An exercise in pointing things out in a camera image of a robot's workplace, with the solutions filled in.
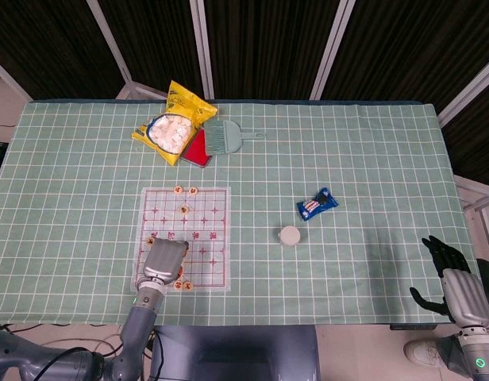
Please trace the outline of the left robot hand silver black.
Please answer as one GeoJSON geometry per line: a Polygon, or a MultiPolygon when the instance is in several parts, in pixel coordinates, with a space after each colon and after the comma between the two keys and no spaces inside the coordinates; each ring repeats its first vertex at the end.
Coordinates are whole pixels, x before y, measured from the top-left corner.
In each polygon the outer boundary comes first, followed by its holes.
{"type": "Polygon", "coordinates": [[[179,277],[183,257],[187,254],[188,248],[189,244],[186,241],[156,239],[144,262],[144,276],[159,280],[165,285],[173,283],[179,277]]]}

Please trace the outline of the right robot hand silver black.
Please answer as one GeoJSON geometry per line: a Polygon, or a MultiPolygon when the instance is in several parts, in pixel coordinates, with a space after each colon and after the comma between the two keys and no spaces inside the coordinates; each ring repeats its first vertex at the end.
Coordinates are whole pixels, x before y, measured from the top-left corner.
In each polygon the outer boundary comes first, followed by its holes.
{"type": "Polygon", "coordinates": [[[432,256],[444,296],[442,302],[431,302],[411,287],[414,301],[425,310],[449,317],[460,328],[488,327],[489,302],[482,282],[471,272],[464,255],[432,235],[422,238],[422,243],[432,256]]]}

